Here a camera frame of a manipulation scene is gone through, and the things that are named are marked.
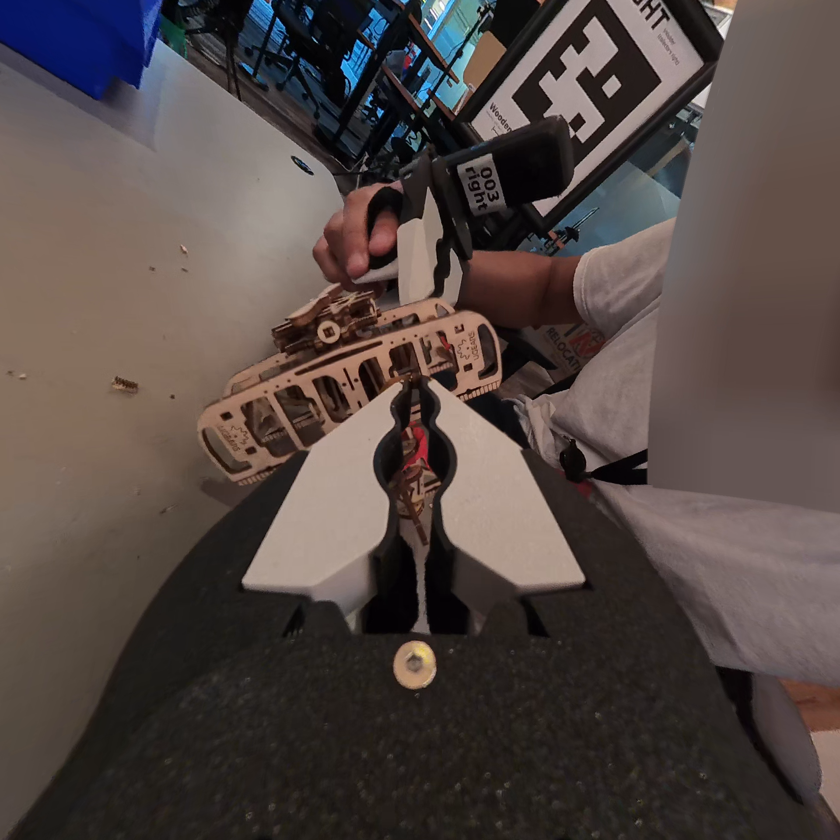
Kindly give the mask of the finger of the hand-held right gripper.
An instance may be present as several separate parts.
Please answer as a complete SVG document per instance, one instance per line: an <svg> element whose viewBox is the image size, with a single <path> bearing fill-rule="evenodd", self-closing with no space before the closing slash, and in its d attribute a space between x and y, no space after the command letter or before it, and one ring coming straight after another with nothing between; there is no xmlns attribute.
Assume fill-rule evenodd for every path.
<svg viewBox="0 0 840 840"><path fill-rule="evenodd" d="M469 273L471 256L463 257L458 252L455 237L444 234L434 246L432 298L454 306L458 303L461 287Z"/></svg>
<svg viewBox="0 0 840 840"><path fill-rule="evenodd" d="M400 224L397 229L397 289L403 306L425 300L435 291L438 206L429 187L424 199L421 216Z"/></svg>

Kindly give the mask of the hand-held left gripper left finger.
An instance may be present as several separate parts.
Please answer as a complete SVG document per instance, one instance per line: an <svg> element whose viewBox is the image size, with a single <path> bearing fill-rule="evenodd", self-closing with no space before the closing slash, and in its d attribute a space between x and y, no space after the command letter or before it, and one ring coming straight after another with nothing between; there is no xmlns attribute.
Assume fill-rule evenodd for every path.
<svg viewBox="0 0 840 840"><path fill-rule="evenodd" d="M392 486L403 476L412 387L398 382L306 453L241 583L360 613L368 633L409 632L417 570Z"/></svg>

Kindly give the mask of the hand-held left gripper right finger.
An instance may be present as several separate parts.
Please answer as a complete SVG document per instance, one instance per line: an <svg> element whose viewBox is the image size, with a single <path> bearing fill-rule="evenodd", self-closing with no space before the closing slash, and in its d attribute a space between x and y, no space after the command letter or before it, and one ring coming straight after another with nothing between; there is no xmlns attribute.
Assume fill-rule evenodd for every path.
<svg viewBox="0 0 840 840"><path fill-rule="evenodd" d="M585 586L524 450L434 380L423 381L428 465L439 479L425 561L435 634L472 634L498 604Z"/></svg>

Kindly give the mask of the wooden biplane model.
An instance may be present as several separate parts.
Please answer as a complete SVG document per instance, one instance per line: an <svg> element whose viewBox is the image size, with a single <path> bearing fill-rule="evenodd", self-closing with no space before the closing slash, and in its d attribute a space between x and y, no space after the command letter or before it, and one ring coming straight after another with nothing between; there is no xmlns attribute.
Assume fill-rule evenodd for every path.
<svg viewBox="0 0 840 840"><path fill-rule="evenodd" d="M230 508L392 384L436 379L467 402L502 383L497 332L436 297L385 310L372 291L333 285L272 339L277 352L233 376L197 423L205 454L239 486L204 478L201 491Z"/></svg>

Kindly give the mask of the person's right forearm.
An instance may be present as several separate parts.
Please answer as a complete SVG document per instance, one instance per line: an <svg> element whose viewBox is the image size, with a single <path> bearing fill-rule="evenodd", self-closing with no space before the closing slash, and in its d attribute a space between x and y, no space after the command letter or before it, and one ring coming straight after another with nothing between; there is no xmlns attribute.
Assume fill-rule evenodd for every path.
<svg viewBox="0 0 840 840"><path fill-rule="evenodd" d="M477 250L458 294L459 310L505 329L580 324L574 276L581 257Z"/></svg>

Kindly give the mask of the person's right hand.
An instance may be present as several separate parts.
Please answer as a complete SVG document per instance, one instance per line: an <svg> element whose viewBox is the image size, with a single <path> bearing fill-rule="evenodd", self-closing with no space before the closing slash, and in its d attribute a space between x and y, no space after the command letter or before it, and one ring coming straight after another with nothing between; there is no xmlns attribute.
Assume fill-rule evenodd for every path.
<svg viewBox="0 0 840 840"><path fill-rule="evenodd" d="M387 256L396 246L398 216L386 209L377 215L368 232L368 208L386 184L362 187L350 193L343 208L331 216L312 250L312 256L329 284L346 291L356 289L355 280L365 275L372 257Z"/></svg>

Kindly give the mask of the large red tape strip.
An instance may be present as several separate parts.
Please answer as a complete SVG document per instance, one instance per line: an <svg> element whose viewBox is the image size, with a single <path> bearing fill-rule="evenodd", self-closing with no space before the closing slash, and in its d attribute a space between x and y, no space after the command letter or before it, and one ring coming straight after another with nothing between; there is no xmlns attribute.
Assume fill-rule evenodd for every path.
<svg viewBox="0 0 840 840"><path fill-rule="evenodd" d="M402 477L405 482L421 480L429 471L427 462L428 443L424 427L410 423L401 435L402 440Z"/></svg>

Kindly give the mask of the framed fiducial marker sign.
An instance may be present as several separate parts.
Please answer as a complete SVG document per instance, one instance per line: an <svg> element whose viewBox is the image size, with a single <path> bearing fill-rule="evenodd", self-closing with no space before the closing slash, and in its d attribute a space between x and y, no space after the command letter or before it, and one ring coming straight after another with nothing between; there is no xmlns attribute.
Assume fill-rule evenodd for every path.
<svg viewBox="0 0 840 840"><path fill-rule="evenodd" d="M711 84L723 43L697 1L543 2L455 123L477 142L566 121L570 183L523 210L545 234Z"/></svg>

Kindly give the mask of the wooden office table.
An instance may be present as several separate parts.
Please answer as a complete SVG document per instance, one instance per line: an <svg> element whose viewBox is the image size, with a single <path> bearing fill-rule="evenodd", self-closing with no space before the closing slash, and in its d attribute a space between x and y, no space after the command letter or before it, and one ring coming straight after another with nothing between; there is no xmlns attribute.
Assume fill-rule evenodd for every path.
<svg viewBox="0 0 840 840"><path fill-rule="evenodd" d="M377 36L373 46L369 48L360 75L353 83L344 104L332 125L318 118L313 129L314 138L327 149L333 157L342 164L347 164L351 157L349 145L342 137L349 131L350 122L361 104L368 97L371 85L386 68L386 58L389 53L399 46L415 47L418 56L415 57L405 71L394 72L393 75L401 82L412 85L418 78L425 62L430 62L439 71L443 79L460 83L460 77L454 72L456 58L447 60L435 46L430 35L424 30L419 17L422 2L376 1L373 7L386 21L385 28Z"/></svg>

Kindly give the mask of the blue plastic bin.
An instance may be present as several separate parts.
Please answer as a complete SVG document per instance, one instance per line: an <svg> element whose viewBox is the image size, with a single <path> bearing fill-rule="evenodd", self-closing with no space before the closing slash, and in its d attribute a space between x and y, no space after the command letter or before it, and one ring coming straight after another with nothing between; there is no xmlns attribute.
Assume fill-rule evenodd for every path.
<svg viewBox="0 0 840 840"><path fill-rule="evenodd" d="M159 33L162 4L2 1L1 41L99 100L115 80L140 88Z"/></svg>

